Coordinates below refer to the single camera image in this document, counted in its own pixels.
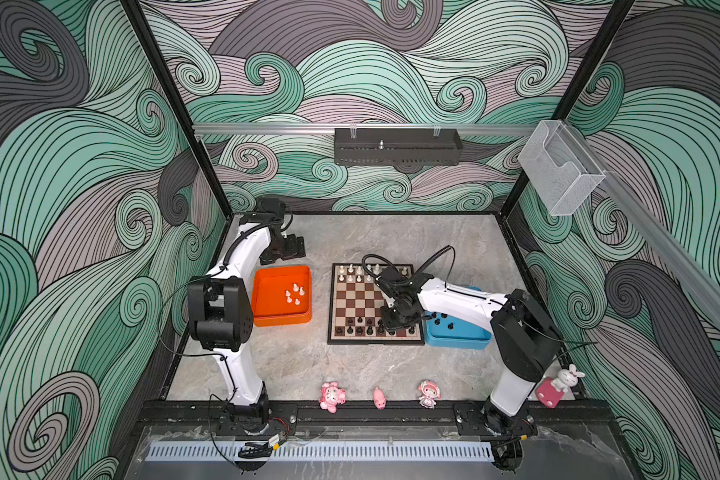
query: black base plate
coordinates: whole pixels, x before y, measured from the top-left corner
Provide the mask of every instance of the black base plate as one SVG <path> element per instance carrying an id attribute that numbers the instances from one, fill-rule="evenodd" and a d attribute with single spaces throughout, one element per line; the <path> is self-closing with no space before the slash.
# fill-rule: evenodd
<path id="1" fill-rule="evenodd" d="M 216 434 L 219 436 L 236 436 L 249 439 L 256 439 L 258 436 L 269 438 L 276 433 L 286 431 L 286 427 L 276 420 L 277 418 L 281 418 L 291 430 L 296 428 L 296 424 L 291 423 L 291 417 L 296 418 L 298 414 L 298 404 L 282 402 L 270 403 L 269 410 L 269 426 L 266 430 L 264 430 L 264 425 L 256 422 L 252 418 L 234 418 L 230 420 L 230 416 L 225 413 L 220 419 L 219 430 Z"/>
<path id="2" fill-rule="evenodd" d="M 278 259 L 293 260 L 294 258 L 302 258 L 306 256 L 304 249 L 304 237 L 290 234 L 286 237 L 286 246 L 283 248 L 283 254 L 277 255 L 269 250 L 264 250 L 259 256 L 259 263 L 262 265 L 271 265 Z"/>

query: black cable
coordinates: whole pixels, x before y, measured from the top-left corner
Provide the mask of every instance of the black cable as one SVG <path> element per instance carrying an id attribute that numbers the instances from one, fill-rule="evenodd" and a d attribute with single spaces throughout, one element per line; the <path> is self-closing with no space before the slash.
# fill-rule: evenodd
<path id="1" fill-rule="evenodd" d="M 227 463 L 234 465 L 235 468 L 242 472 L 242 468 L 240 468 L 240 466 L 238 466 L 234 460 L 230 460 L 226 455 L 224 455 L 224 452 L 222 452 L 219 446 L 216 444 L 216 440 L 213 439 L 213 430 L 211 430 L 211 399 L 213 397 L 218 398 L 220 402 L 224 402 L 226 404 L 226 402 L 224 400 L 221 400 L 215 393 L 211 393 L 208 397 L 208 436 L 211 437 L 211 443 L 213 444 L 213 447 L 216 449 L 219 455 L 221 455 L 227 461 Z"/>
<path id="2" fill-rule="evenodd" d="M 258 224 L 256 226 L 249 228 L 248 230 L 242 232 L 237 238 L 235 238 L 235 241 L 232 242 L 232 244 L 230 245 L 230 248 L 226 251 L 226 254 L 224 254 L 224 260 L 222 260 L 222 264 L 224 265 L 225 269 L 226 269 L 226 266 L 230 264 L 230 258 L 232 258 L 232 252 L 235 251 L 235 248 L 237 248 L 242 243 L 243 240 L 245 240 L 251 234 L 253 234 L 254 232 L 256 232 L 262 228 L 267 228 L 268 226 L 280 225 L 280 224 L 282 224 L 281 221 L 265 222 L 264 224 Z"/>
<path id="3" fill-rule="evenodd" d="M 529 324 L 529 323 L 527 323 L 527 322 L 524 322 L 523 325 L 529 327 L 532 331 L 535 331 L 535 332 L 538 333 L 539 335 L 544 336 L 544 337 L 547 337 L 549 340 L 554 340 L 554 341 L 560 342 L 560 343 L 572 343 L 572 344 L 574 344 L 574 345 L 594 345 L 595 343 L 597 343 L 597 342 L 578 342 L 578 341 L 576 341 L 576 340 L 556 339 L 556 338 L 553 338 L 553 337 L 551 337 L 551 336 L 549 336 L 549 335 L 545 335 L 545 334 L 543 334 L 542 332 L 536 330 L 533 325 L 531 325 L 531 324 Z"/>
<path id="4" fill-rule="evenodd" d="M 392 262 L 390 262 L 389 260 L 385 259 L 385 258 L 384 258 L 383 256 L 381 256 L 381 255 L 376 255 L 376 254 L 364 255 L 364 257 L 363 257 L 362 260 L 360 261 L 360 265 L 361 265 L 362 268 L 365 270 L 365 273 L 368 274 L 368 275 L 370 275 L 371 277 L 373 277 L 374 280 L 378 280 L 379 282 L 385 283 L 385 284 L 390 285 L 390 286 L 404 286 L 404 285 L 407 285 L 407 284 L 411 283 L 413 280 L 415 280 L 417 277 L 419 277 L 419 276 L 424 272 L 424 270 L 426 270 L 435 260 L 437 260 L 438 258 L 440 258 L 442 255 L 444 255 L 444 254 L 445 254 L 446 252 L 448 252 L 449 250 L 451 250 L 451 251 L 453 252 L 454 256 L 453 256 L 453 259 L 452 259 L 452 261 L 451 261 L 451 268 L 448 270 L 448 276 L 445 277 L 445 285 L 447 286 L 447 285 L 448 285 L 448 278 L 451 276 L 451 271 L 452 271 L 452 269 L 453 269 L 453 267 L 454 267 L 454 263 L 456 262 L 456 249 L 453 248 L 451 245 L 446 245 L 446 246 L 444 246 L 443 248 L 441 248 L 440 250 L 438 250 L 437 252 L 435 252 L 435 254 L 432 255 L 432 256 L 430 256 L 430 257 L 422 264 L 422 266 L 420 266 L 420 267 L 418 268 L 418 270 L 416 270 L 409 278 L 406 278 L 406 279 L 403 279 L 403 280 L 387 280 L 387 279 L 385 279 L 385 278 L 382 277 L 382 274 L 381 274 L 381 273 L 378 274 L 378 275 L 376 275 L 376 274 L 374 274 L 374 273 L 371 271 L 370 268 L 368 268 L 368 259 L 369 259 L 369 258 L 375 258 L 376 260 L 381 260 L 381 261 L 384 262 L 384 264 L 386 264 L 387 266 L 390 266 L 390 267 L 394 268 L 394 264 L 393 264 Z"/>
<path id="5" fill-rule="evenodd" d="M 200 281 L 202 281 L 202 280 L 207 280 L 207 279 L 209 279 L 209 278 L 211 278 L 211 275 L 204 275 L 204 276 L 202 276 L 202 277 L 200 277 L 200 278 L 196 278 L 196 279 L 194 279 L 194 280 L 190 280 L 189 282 L 182 283 L 181 285 L 179 285 L 170 295 L 168 295 L 168 297 L 166 298 L 165 302 L 163 302 L 163 306 L 160 308 L 160 314 L 158 315 L 157 318 L 158 318 L 158 319 L 163 318 L 163 311 L 165 310 L 166 305 L 168 304 L 168 302 L 170 302 L 170 299 L 173 298 L 173 296 L 174 296 L 179 290 L 181 290 L 181 289 L 184 288 L 185 286 L 189 285 L 190 283 L 200 282 Z M 163 335 L 160 333 L 160 322 L 159 322 L 159 321 L 158 321 L 157 324 L 156 324 L 155 330 L 157 331 L 157 339 L 160 341 L 160 344 L 162 344 L 163 347 L 165 347 L 166 350 L 168 350 L 169 352 L 173 353 L 173 355 L 185 356 L 185 357 L 190 357 L 190 358 L 197 358 L 197 357 L 201 357 L 201 356 L 219 356 L 219 357 L 221 357 L 221 360 L 226 360 L 226 356 L 225 356 L 223 353 L 219 353 L 219 352 L 208 352 L 208 353 L 179 353 L 179 352 L 175 351 L 174 349 L 168 347 L 168 345 L 166 345 L 165 342 L 163 341 Z M 235 379 L 232 378 L 232 372 L 230 371 L 230 366 L 227 365 L 226 362 L 224 362 L 224 367 L 226 367 L 226 372 L 230 374 L 230 379 L 232 380 L 232 397 L 234 397 L 235 394 L 237 393 L 237 385 L 235 385 Z"/>
<path id="6" fill-rule="evenodd" d="M 552 364 L 555 363 L 555 360 L 558 360 L 559 358 L 561 358 L 562 356 L 564 356 L 566 353 L 570 353 L 570 352 L 572 352 L 572 351 L 574 351 L 574 350 L 576 350 L 576 349 L 580 349 L 580 348 L 583 347 L 583 346 L 594 345 L 595 343 L 597 343 L 597 342 L 586 342 L 586 343 L 582 343 L 581 345 L 576 345 L 574 348 L 568 349 L 568 350 L 566 350 L 565 352 L 562 352 L 561 354 L 559 354 L 558 356 L 556 356 L 555 358 L 552 359 L 552 361 L 550 362 L 550 366 L 552 366 Z"/>

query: pink pig figurine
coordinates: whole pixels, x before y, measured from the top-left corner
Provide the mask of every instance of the pink pig figurine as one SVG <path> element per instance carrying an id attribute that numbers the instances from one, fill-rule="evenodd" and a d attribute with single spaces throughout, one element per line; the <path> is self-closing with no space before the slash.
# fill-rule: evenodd
<path id="1" fill-rule="evenodd" d="M 322 393 L 320 408 L 330 413 L 336 413 L 336 405 L 347 401 L 347 392 L 338 388 L 338 382 L 323 383 L 320 392 Z"/>
<path id="2" fill-rule="evenodd" d="M 383 410 L 387 406 L 387 397 L 384 396 L 384 392 L 376 387 L 373 391 L 373 404 L 376 408 Z"/>

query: black metal frame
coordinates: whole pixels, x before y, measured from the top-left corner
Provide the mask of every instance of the black metal frame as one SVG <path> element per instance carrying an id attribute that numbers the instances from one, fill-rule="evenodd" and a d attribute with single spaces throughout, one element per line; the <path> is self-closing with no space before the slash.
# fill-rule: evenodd
<path id="1" fill-rule="evenodd" d="M 590 82 L 592 75 L 597 71 L 600 63 L 603 61 L 603 57 L 608 52 L 610 43 L 614 40 L 616 33 L 619 31 L 619 27 L 624 23 L 626 15 L 630 12 L 632 5 L 635 0 L 615 0 L 614 5 L 608 11 L 603 24 L 600 26 L 597 35 L 592 41 L 589 50 L 584 55 L 579 68 L 574 74 L 574 78 L 568 84 L 563 97 L 557 104 L 557 108 L 552 113 L 551 120 L 565 120 L 568 118 L 570 112 L 574 109 L 576 101 L 579 96 L 584 92 L 586 84 Z M 525 191 L 525 187 L 528 185 L 528 176 L 525 172 L 520 172 L 518 181 L 514 183 L 512 190 L 509 192 L 509 196 L 501 206 L 500 221 L 505 220 L 515 205 L 518 204 L 520 196 Z"/>
<path id="2" fill-rule="evenodd" d="M 296 421 L 290 423 L 289 418 L 284 418 L 292 435 L 301 439 L 310 439 L 320 436 L 329 428 L 336 432 L 338 428 L 351 427 L 445 427 L 454 432 L 469 432 L 467 419 L 460 415 L 470 404 L 477 410 L 480 406 L 473 402 L 454 402 L 441 400 L 435 408 L 422 408 L 415 400 L 410 401 L 389 401 L 386 408 L 377 410 L 370 400 L 349 401 L 341 405 L 336 413 L 329 413 L 319 407 L 317 401 L 301 400 L 297 402 L 280 402 L 273 400 L 270 403 L 273 412 L 293 412 L 296 410 Z M 557 408 L 546 408 L 539 402 L 528 402 L 528 414 L 531 418 L 532 428 L 543 426 L 552 429 L 563 426 L 580 425 L 602 425 L 606 426 L 614 436 L 619 454 L 629 468 L 634 478 L 643 478 L 643 473 L 637 466 L 632 455 L 629 444 L 626 442 L 621 429 L 616 423 L 616 418 L 610 406 L 603 400 L 583 399 L 576 402 L 561 402 Z M 228 414 L 219 402 L 208 401 L 147 401 L 144 402 L 139 420 L 131 430 L 128 439 L 128 458 L 123 458 L 122 466 L 128 466 L 133 454 L 142 437 L 146 427 L 173 427 L 177 430 L 201 427 L 210 427 L 214 435 L 218 435 L 220 427 L 228 422 Z M 480 437 L 481 441 L 490 442 L 497 446 L 503 442 L 517 439 L 513 436 L 485 436 Z M 264 437 L 252 436 L 246 438 L 252 441 L 264 439 Z M 123 475 L 126 468 L 118 468 L 118 473 Z"/>
<path id="3" fill-rule="evenodd" d="M 124 10 L 130 20 L 136 36 L 138 37 L 145 55 L 149 60 L 152 68 L 154 69 L 155 75 L 160 82 L 163 91 L 166 94 L 167 101 L 173 113 L 179 121 L 184 135 L 187 137 L 190 148 L 195 155 L 195 158 L 202 169 L 203 174 L 206 176 L 206 180 L 209 183 L 211 191 L 214 197 L 219 202 L 220 208 L 226 218 L 226 225 L 222 232 L 221 238 L 216 245 L 212 264 L 215 263 L 216 258 L 219 257 L 223 241 L 226 238 L 226 233 L 229 230 L 233 211 L 224 195 L 221 183 L 218 181 L 212 162 L 208 156 L 208 153 L 200 142 L 194 136 L 192 129 L 192 119 L 189 115 L 186 106 L 181 101 L 178 89 L 173 82 L 170 71 L 167 67 L 165 59 L 158 48 L 157 42 L 154 38 L 152 31 L 147 23 L 146 17 L 138 0 L 121 0 Z M 573 109 L 578 97 L 585 89 L 589 82 L 592 74 L 596 71 L 603 56 L 605 55 L 611 41 L 613 40 L 619 26 L 624 21 L 627 13 L 629 12 L 634 0 L 615 0 L 613 7 L 609 11 L 605 18 L 604 24 L 600 27 L 589 51 L 586 53 L 581 66 L 576 72 L 574 79 L 568 86 L 564 96 L 560 100 L 556 111 L 554 112 L 552 119 L 565 119 L 570 111 Z M 484 210 L 480 212 L 458 212 L 458 211 L 447 211 L 447 212 L 327 212 L 327 211 L 295 211 L 295 214 L 343 214 L 343 215 L 379 215 L 379 214 L 396 214 L 396 215 L 423 215 L 423 214 L 459 214 L 459 215 L 486 215 L 492 214 L 497 217 L 499 227 L 501 228 L 502 235 L 509 246 L 510 252 L 518 265 L 520 275 L 526 284 L 526 288 L 529 293 L 540 300 L 538 288 L 533 280 L 533 276 L 530 274 L 528 265 L 520 252 L 520 248 L 514 238 L 514 235 L 508 224 L 508 217 L 512 209 L 517 205 L 520 196 L 522 195 L 524 188 L 528 184 L 528 177 L 525 173 L 521 173 L 517 182 L 515 183 L 512 191 L 501 207 L 500 211 L 496 210 Z M 546 305 L 540 300 L 542 307 L 547 310 Z M 186 346 L 188 335 L 185 330 L 182 340 L 179 345 L 179 352 L 182 352 Z M 174 356 L 171 367 L 168 371 L 168 375 L 163 383 L 162 394 L 160 400 L 149 400 L 145 401 L 141 410 L 140 417 L 135 424 L 131 437 L 129 438 L 129 450 L 131 456 L 138 444 L 140 436 L 145 426 L 176 426 L 176 425 L 191 425 L 191 426 L 207 426 L 208 425 L 208 411 L 210 408 L 211 413 L 211 427 L 218 428 L 219 424 L 224 419 L 224 408 L 218 403 L 211 404 L 206 401 L 194 401 L 194 402 L 180 402 L 180 401 L 166 401 L 165 398 L 170 389 L 170 385 L 176 374 L 178 368 L 180 356 Z M 574 394 L 577 397 L 582 397 L 583 392 L 580 389 L 581 384 L 573 388 Z M 296 423 L 295 430 L 302 432 L 305 430 L 318 431 L 320 428 L 328 428 L 331 426 L 345 427 L 345 426 L 448 426 L 458 427 L 459 421 L 457 419 L 458 406 L 466 405 L 465 402 L 449 402 L 440 401 L 438 402 L 437 408 L 432 410 L 421 408 L 416 401 L 410 402 L 387 402 L 387 408 L 385 410 L 375 410 L 372 402 L 370 401 L 359 401 L 347 402 L 342 405 L 336 414 L 329 414 L 327 411 L 321 410 L 318 407 L 317 401 L 300 401 L 300 402 L 278 402 L 272 401 L 270 405 L 274 409 L 285 409 L 292 408 L 296 404 L 298 408 L 298 421 Z M 554 426 L 561 424 L 581 424 L 582 422 L 598 422 L 608 425 L 616 442 L 620 449 L 620 454 L 624 457 L 627 465 L 629 466 L 632 474 L 635 478 L 642 478 L 642 472 L 637 467 L 637 464 L 632 456 L 630 447 L 628 446 L 624 436 L 621 433 L 620 428 L 616 424 L 616 420 L 612 411 L 610 410 L 606 402 L 598 400 L 589 400 L 578 398 L 575 402 L 561 402 L 557 408 L 545 408 L 538 402 L 528 402 L 528 408 L 532 412 L 532 416 L 540 426 Z M 501 437 L 486 437 L 486 441 L 497 442 L 501 440 Z M 122 459 L 121 468 L 118 468 L 116 476 L 122 477 L 125 473 L 125 467 L 130 462 L 128 459 Z"/>
<path id="4" fill-rule="evenodd" d="M 163 53 L 160 51 L 160 47 L 157 45 L 157 40 L 152 33 L 149 23 L 144 15 L 144 10 L 141 9 L 141 4 L 138 0 L 120 0 L 123 5 L 123 10 L 128 16 L 131 26 L 134 29 L 136 37 L 141 43 L 141 47 L 144 50 L 146 59 L 152 65 L 157 81 L 165 93 L 168 105 L 170 105 L 173 114 L 179 121 L 179 126 L 186 136 L 186 140 L 192 149 L 192 153 L 195 155 L 197 163 L 200 165 L 202 174 L 205 175 L 206 181 L 213 192 L 213 196 L 219 203 L 221 212 L 227 219 L 232 218 L 232 206 L 224 195 L 224 189 L 221 187 L 221 182 L 216 176 L 216 172 L 213 171 L 213 164 L 211 159 L 208 157 L 206 149 L 197 141 L 195 138 L 195 132 L 192 129 L 192 117 L 190 112 L 186 109 L 179 89 L 173 82 L 170 71 L 168 70 L 168 64 L 166 63 Z"/>

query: doll figurine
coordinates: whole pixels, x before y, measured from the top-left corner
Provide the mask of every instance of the doll figurine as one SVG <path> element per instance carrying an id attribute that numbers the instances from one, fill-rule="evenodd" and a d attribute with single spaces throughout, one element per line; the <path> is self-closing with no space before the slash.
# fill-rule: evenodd
<path id="1" fill-rule="evenodd" d="M 422 393 L 422 396 L 418 398 L 418 402 L 425 408 L 434 408 L 436 401 L 442 398 L 440 394 L 440 387 L 432 380 L 423 380 L 418 386 L 418 390 Z"/>
<path id="2" fill-rule="evenodd" d="M 336 413 L 336 405 L 347 401 L 347 392 L 345 389 L 338 388 L 338 382 L 323 383 L 320 392 L 322 393 L 320 408 L 328 410 L 330 413 Z"/>

